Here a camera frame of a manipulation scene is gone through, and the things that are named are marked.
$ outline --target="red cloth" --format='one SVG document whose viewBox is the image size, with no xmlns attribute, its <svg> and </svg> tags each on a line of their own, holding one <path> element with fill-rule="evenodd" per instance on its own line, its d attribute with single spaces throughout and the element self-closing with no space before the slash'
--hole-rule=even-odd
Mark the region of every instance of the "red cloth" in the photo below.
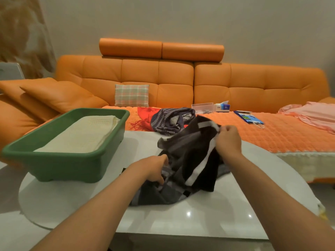
<svg viewBox="0 0 335 251">
<path fill-rule="evenodd" d="M 160 108 L 154 108 L 154 107 L 138 107 L 137 114 L 141 118 L 141 120 L 131 124 L 134 130 L 139 130 L 140 128 L 142 128 L 147 131 L 153 131 L 150 122 L 152 116 L 159 110 Z"/>
</svg>

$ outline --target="sofa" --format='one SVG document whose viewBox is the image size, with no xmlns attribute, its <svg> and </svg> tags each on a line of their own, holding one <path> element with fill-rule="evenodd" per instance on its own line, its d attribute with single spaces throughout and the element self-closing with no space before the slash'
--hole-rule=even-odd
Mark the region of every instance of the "sofa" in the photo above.
<svg viewBox="0 0 335 251">
<path fill-rule="evenodd" d="M 105 108 L 117 108 L 115 84 L 149 85 L 149 106 L 157 108 L 229 100 L 231 111 L 254 112 L 265 129 L 246 124 L 233 112 L 204 116 L 220 125 L 236 125 L 243 140 L 275 153 L 306 181 L 335 183 L 335 136 L 292 116 L 276 114 L 289 104 L 335 104 L 322 70 L 222 63 L 222 45 L 102 38 L 99 48 L 101 56 L 62 56 L 54 79 L 81 86 L 106 101 Z M 61 114 L 46 106 L 41 118 L 40 107 L 34 107 L 35 101 L 20 89 L 21 83 L 29 80 L 12 81 L 13 88 L 6 92 L 0 82 L 4 91 L 0 95 L 0 150 Z M 126 129 L 132 130 L 140 118 L 136 107 L 126 109 L 131 113 Z"/>
</svg>

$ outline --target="white towel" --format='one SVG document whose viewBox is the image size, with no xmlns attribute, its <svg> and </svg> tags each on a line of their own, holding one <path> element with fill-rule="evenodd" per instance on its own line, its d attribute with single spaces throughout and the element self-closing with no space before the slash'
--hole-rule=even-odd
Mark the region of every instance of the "white towel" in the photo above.
<svg viewBox="0 0 335 251">
<path fill-rule="evenodd" d="M 93 152 L 103 144 L 119 121 L 113 115 L 85 116 L 35 152 Z"/>
</svg>

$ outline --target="forearm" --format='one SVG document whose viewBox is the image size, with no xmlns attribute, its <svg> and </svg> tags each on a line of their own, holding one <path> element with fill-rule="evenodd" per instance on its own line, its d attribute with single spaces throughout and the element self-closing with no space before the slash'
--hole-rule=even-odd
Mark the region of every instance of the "forearm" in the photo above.
<svg viewBox="0 0 335 251">
<path fill-rule="evenodd" d="M 335 250 L 335 231 L 244 156 L 228 160 L 276 250 Z"/>
<path fill-rule="evenodd" d="M 138 165 L 130 165 L 32 250 L 106 251 L 125 210 L 145 179 Z"/>
</svg>

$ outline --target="black fabric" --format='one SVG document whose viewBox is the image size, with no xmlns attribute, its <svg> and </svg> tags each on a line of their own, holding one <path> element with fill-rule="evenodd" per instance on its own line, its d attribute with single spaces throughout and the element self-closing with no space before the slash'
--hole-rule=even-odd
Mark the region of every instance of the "black fabric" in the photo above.
<svg viewBox="0 0 335 251">
<path fill-rule="evenodd" d="M 164 185 L 146 181 L 130 206 L 172 204 L 199 190 L 212 192 L 216 179 L 230 172 L 215 149 L 218 131 L 213 121 L 197 116 L 172 138 L 159 139 L 160 155 L 169 159 L 162 169 Z"/>
<path fill-rule="evenodd" d="M 195 118 L 195 110 L 182 108 L 162 108 L 152 116 L 150 125 L 152 129 L 162 135 L 174 135 L 184 129 Z"/>
</svg>

